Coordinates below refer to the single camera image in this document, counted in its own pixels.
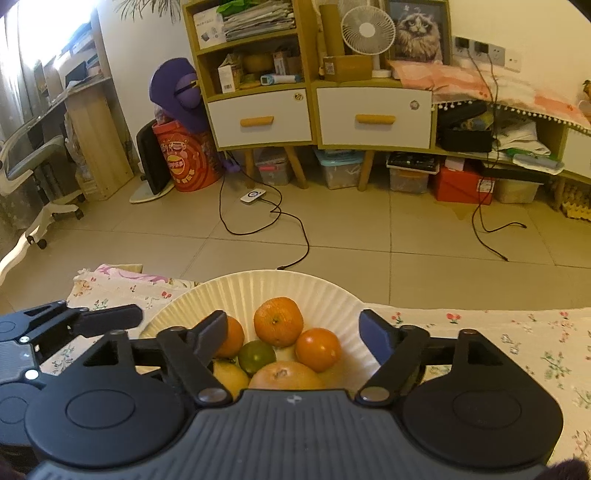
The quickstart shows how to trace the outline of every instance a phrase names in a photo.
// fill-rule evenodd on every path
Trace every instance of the orange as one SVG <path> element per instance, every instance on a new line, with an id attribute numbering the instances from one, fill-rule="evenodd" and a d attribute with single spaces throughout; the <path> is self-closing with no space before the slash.
<path id="1" fill-rule="evenodd" d="M 279 361 L 261 368 L 248 388 L 259 390 L 322 390 L 324 384 L 310 368 L 298 362 Z"/>
<path id="2" fill-rule="evenodd" d="M 243 343 L 244 330 L 242 330 L 242 325 L 234 317 L 228 316 L 228 336 L 222 346 L 217 349 L 215 357 L 234 358 L 238 355 Z"/>
<path id="3" fill-rule="evenodd" d="M 297 339 L 295 352 L 299 362 L 320 373 L 339 361 L 342 350 L 333 332 L 325 328 L 311 328 Z"/>
<path id="4" fill-rule="evenodd" d="M 277 297 L 258 307 L 254 324 L 263 342 L 281 348 L 296 342 L 304 329 L 304 318 L 292 299 Z"/>

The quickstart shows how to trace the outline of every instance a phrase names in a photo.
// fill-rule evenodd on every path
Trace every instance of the white wall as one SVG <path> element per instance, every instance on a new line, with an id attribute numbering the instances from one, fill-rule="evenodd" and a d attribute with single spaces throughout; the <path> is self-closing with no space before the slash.
<path id="1" fill-rule="evenodd" d="M 452 34 L 517 50 L 519 76 L 571 102 L 591 79 L 591 23 L 568 0 L 449 0 Z"/>
<path id="2" fill-rule="evenodd" d="M 183 20 L 172 24 L 170 17 L 159 18 L 148 7 L 143 19 L 122 21 L 115 6 L 113 0 L 100 0 L 97 10 L 113 82 L 135 143 L 138 131 L 154 118 L 148 87 L 158 66 L 175 57 L 186 57 L 191 64 L 193 59 Z"/>

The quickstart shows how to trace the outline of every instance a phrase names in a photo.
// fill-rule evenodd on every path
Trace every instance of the black cable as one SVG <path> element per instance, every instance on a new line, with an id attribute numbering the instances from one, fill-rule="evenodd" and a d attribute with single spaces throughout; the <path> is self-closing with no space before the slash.
<path id="1" fill-rule="evenodd" d="M 230 157 L 232 158 L 232 160 L 234 160 L 234 162 L 236 162 L 236 159 L 234 158 L 234 155 L 232 155 L 231 152 L 228 152 L 228 155 L 230 155 Z M 226 181 L 226 173 L 224 172 L 224 175 L 222 177 L 222 185 L 220 186 L 219 203 L 218 203 L 218 205 L 219 205 L 219 216 L 220 216 L 220 220 L 222 221 L 224 227 L 232 235 L 252 235 L 253 233 L 258 233 L 258 232 L 264 230 L 265 228 L 270 227 L 271 225 L 273 225 L 274 223 L 276 223 L 276 221 L 279 220 L 279 218 L 281 217 L 281 215 L 286 215 L 286 216 L 295 218 L 300 223 L 301 231 L 304 234 L 304 239 L 306 239 L 306 253 L 304 254 L 303 257 L 301 257 L 299 260 L 296 260 L 293 263 L 290 263 L 288 265 L 282 265 L 281 267 L 277 267 L 277 270 L 285 270 L 287 268 L 293 267 L 294 265 L 297 265 L 303 259 L 305 259 L 308 256 L 308 254 L 310 253 L 310 241 L 308 240 L 308 236 L 306 235 L 306 229 L 304 228 L 304 223 L 302 223 L 302 221 L 298 217 L 296 217 L 295 215 L 292 215 L 291 213 L 287 213 L 287 212 L 284 212 L 283 210 L 281 210 L 281 202 L 283 202 L 283 195 L 281 194 L 281 192 L 280 192 L 280 190 L 278 188 L 276 188 L 274 185 L 269 185 L 269 184 L 266 184 L 264 182 L 261 182 L 261 181 L 258 181 L 258 180 L 253 179 L 244 170 L 242 170 L 242 168 L 240 169 L 240 172 L 246 178 L 251 179 L 253 182 L 258 183 L 260 185 L 264 185 L 265 187 L 272 188 L 273 190 L 275 190 L 279 194 L 279 203 L 274 203 L 274 202 L 272 202 L 270 200 L 267 200 L 267 199 L 260 199 L 260 201 L 262 201 L 262 202 L 265 202 L 265 203 L 268 203 L 270 205 L 273 205 L 273 208 L 269 211 L 269 213 L 277 213 L 278 215 L 277 215 L 277 217 L 275 217 L 273 219 L 272 222 L 270 222 L 270 223 L 268 223 L 268 224 L 266 224 L 266 225 L 264 225 L 264 226 L 262 226 L 262 227 L 260 227 L 260 228 L 258 228 L 256 230 L 253 230 L 252 232 L 233 232 L 232 230 L 230 230 L 229 227 L 228 227 L 228 225 L 226 224 L 225 220 L 223 219 L 223 216 L 222 216 L 222 190 L 223 190 L 224 183 Z"/>
<path id="2" fill-rule="evenodd" d="M 499 84 L 498 84 L 497 79 L 496 79 L 496 76 L 495 76 L 495 72 L 494 72 L 494 69 L 493 69 L 493 63 L 492 63 L 491 56 L 487 53 L 486 56 L 488 57 L 488 61 L 491 64 L 491 76 L 492 76 L 493 81 L 495 82 L 495 87 L 496 87 L 496 91 L 495 91 L 495 95 L 494 95 L 494 100 L 493 100 L 493 94 L 492 94 L 491 88 L 488 86 L 488 83 L 484 79 L 484 76 L 483 76 L 480 68 L 478 67 L 478 65 L 474 61 L 474 58 L 470 54 L 470 51 L 468 51 L 468 56 L 470 57 L 470 60 L 472 61 L 472 64 L 476 68 L 476 71 L 478 72 L 478 75 L 480 76 L 480 78 L 484 82 L 484 85 L 486 86 L 486 89 L 488 90 L 488 93 L 491 96 L 491 101 L 493 102 L 493 104 L 492 104 L 492 129 L 493 129 L 493 138 L 497 142 L 497 146 L 496 146 L 497 148 L 496 148 L 496 160 L 494 161 L 494 163 L 492 165 L 492 168 L 495 168 L 497 166 L 497 164 L 499 163 L 500 159 L 501 159 L 501 152 L 499 151 L 499 148 L 498 148 L 498 137 L 497 137 L 497 133 L 496 133 L 496 129 L 497 129 L 496 111 L 498 109 L 497 106 L 498 106 L 498 99 L 499 99 Z M 490 155 L 490 153 L 487 153 L 486 154 L 487 163 L 489 162 L 489 155 Z M 481 179 L 480 179 L 480 182 L 483 182 L 484 180 L 485 180 L 485 177 L 482 176 Z M 482 225 L 482 229 L 485 231 L 485 233 L 498 232 L 499 230 L 503 230 L 503 228 L 507 228 L 508 226 L 511 226 L 511 225 L 517 225 L 517 226 L 520 226 L 521 228 L 527 228 L 527 225 L 524 225 L 521 222 L 510 222 L 510 223 L 507 223 L 505 225 L 502 225 L 502 226 L 500 226 L 498 228 L 495 228 L 495 229 L 492 229 L 492 230 L 489 230 L 489 229 L 486 228 L 486 226 L 484 225 L 484 219 L 482 217 L 482 204 L 485 201 L 488 200 L 488 198 L 489 198 L 490 195 L 492 195 L 492 189 L 493 189 L 493 182 L 491 182 L 491 186 L 489 188 L 489 191 L 486 193 L 486 195 L 484 195 L 484 197 L 480 198 L 480 200 L 478 202 L 478 206 L 476 207 L 476 209 L 472 213 L 472 218 L 471 218 L 472 231 L 474 231 L 474 235 L 475 235 L 476 239 L 480 242 L 480 244 L 483 247 L 485 247 L 486 249 L 490 250 L 494 254 L 498 255 L 504 261 L 508 262 L 509 259 L 505 255 L 503 255 L 499 251 L 495 250 L 494 248 L 492 248 L 489 245 L 487 245 L 486 243 L 484 243 L 484 241 L 480 238 L 480 235 L 478 234 L 478 231 L 476 230 L 476 225 L 474 224 L 474 217 L 476 216 L 477 213 L 479 214 L 479 216 L 480 216 L 480 224 Z"/>

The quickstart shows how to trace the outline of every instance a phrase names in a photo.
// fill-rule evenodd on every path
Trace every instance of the tiled floor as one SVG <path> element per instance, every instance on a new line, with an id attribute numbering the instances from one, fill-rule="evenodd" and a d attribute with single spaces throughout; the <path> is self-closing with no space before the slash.
<path id="1" fill-rule="evenodd" d="M 325 278 L 364 301 L 400 307 L 591 306 L 591 223 L 568 220 L 543 201 L 493 203 L 483 208 L 488 228 L 514 221 L 528 227 L 483 235 L 510 260 L 503 262 L 474 237 L 473 206 L 389 192 L 385 169 L 374 170 L 363 193 L 327 190 L 318 171 L 307 171 L 308 190 L 281 187 L 282 208 L 301 218 L 312 245 L 293 270 Z M 81 221 L 52 226 L 47 249 L 31 248 L 0 287 L 0 313 L 65 298 L 78 270 L 103 262 L 143 263 L 148 273 L 206 281 L 276 268 L 305 252 L 300 226 L 288 217 L 255 235 L 229 234 L 219 220 L 219 182 L 130 205 L 138 183 L 134 179 L 105 202 L 85 203 Z M 265 203 L 244 205 L 239 198 L 245 192 L 239 178 L 223 190 L 223 216 L 237 232 L 274 217 Z"/>

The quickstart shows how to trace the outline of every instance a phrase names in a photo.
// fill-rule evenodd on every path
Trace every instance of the red bucket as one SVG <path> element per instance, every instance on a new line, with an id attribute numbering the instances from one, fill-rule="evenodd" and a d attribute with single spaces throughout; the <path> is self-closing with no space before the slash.
<path id="1" fill-rule="evenodd" d="M 210 131 L 191 134 L 176 120 L 154 125 L 152 130 L 178 191 L 193 192 L 205 188 L 222 176 Z"/>

